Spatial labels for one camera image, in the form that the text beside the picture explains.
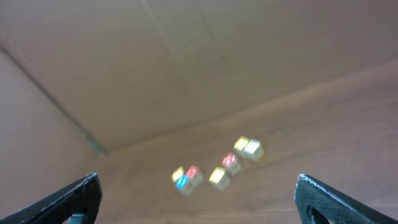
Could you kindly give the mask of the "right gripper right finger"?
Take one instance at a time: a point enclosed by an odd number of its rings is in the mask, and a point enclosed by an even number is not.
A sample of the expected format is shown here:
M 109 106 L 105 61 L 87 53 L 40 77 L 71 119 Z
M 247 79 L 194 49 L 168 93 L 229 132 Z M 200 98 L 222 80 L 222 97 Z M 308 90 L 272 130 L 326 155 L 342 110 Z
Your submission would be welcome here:
M 301 222 L 306 224 L 397 224 L 397 220 L 307 174 L 298 176 L 294 200 Z

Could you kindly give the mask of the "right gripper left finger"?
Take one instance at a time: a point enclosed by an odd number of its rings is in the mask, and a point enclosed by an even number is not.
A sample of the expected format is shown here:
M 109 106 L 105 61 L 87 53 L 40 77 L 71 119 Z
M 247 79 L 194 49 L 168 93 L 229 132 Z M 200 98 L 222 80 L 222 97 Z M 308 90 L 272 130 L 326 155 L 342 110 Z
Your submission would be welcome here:
M 100 179 L 91 173 L 3 219 L 10 224 L 94 223 L 102 199 Z

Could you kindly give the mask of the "yellow block far left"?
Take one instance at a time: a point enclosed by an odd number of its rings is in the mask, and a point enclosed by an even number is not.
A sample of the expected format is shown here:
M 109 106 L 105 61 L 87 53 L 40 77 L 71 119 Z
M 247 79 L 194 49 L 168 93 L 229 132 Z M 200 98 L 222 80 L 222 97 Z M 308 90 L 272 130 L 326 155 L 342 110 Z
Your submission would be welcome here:
M 182 166 L 178 167 L 172 172 L 171 179 L 173 183 L 176 183 L 182 176 L 184 176 L 185 171 Z

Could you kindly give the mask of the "blue X block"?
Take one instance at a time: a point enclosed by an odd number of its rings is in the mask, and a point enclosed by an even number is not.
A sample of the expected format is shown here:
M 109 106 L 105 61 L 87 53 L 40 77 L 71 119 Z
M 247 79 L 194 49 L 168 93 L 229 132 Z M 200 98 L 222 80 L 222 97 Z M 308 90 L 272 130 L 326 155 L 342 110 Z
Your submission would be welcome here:
M 175 183 L 175 188 L 184 196 L 189 196 L 193 189 L 194 186 L 192 184 L 192 181 L 189 179 L 187 175 L 181 176 L 181 178 L 178 179 Z

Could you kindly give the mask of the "plain wooden block far right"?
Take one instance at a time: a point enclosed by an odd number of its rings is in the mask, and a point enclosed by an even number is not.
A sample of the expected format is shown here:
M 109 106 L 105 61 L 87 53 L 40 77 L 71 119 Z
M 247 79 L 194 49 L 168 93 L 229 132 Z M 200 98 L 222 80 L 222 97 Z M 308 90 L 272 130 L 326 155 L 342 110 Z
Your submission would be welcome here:
M 259 161 L 264 156 L 264 148 L 260 141 L 250 139 L 244 147 L 243 153 L 246 158 L 252 161 Z

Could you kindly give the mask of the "red M block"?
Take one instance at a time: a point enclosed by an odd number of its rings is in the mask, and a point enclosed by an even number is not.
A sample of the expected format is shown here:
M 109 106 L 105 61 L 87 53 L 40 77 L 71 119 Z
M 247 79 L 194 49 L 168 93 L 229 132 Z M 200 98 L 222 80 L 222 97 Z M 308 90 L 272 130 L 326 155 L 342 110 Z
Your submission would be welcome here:
M 191 166 L 185 175 L 189 178 L 189 182 L 193 187 L 199 186 L 204 179 L 202 172 L 197 166 Z

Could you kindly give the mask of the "cardboard sheet background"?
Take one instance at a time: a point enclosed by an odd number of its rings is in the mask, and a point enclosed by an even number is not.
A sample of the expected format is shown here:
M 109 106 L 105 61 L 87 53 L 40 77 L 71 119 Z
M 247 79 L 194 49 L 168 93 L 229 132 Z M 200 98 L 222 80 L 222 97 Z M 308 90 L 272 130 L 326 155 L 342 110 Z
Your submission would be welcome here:
M 94 172 L 98 223 L 298 223 L 306 173 L 397 217 L 396 1 L 2 1 L 1 50 L 3 215 Z

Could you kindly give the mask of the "yellow block far right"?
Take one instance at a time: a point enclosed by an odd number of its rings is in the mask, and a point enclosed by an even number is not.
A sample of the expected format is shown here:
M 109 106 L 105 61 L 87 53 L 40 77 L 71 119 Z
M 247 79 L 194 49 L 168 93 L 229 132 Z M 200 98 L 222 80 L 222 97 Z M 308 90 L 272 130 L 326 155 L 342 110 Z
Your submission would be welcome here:
M 239 137 L 233 146 L 235 153 L 241 157 L 246 157 L 244 148 L 248 145 L 248 143 L 249 138 L 246 138 L 244 136 Z

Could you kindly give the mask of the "red O block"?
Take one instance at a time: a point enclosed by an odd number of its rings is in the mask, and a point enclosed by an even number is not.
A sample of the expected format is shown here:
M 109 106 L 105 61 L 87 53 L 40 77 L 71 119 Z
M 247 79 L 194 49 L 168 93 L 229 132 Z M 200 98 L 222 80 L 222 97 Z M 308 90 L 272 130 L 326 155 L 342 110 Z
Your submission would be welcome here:
M 233 153 L 225 155 L 221 164 L 232 176 L 236 175 L 241 170 L 241 164 L 239 162 L 238 156 Z

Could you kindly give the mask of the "yellow C block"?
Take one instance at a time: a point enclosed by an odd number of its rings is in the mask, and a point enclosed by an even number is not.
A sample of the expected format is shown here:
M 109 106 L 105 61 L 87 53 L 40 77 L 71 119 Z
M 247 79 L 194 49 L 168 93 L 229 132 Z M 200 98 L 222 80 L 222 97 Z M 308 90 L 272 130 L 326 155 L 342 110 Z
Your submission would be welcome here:
M 227 171 L 221 167 L 215 167 L 208 180 L 214 188 L 220 191 L 226 190 L 230 181 Z

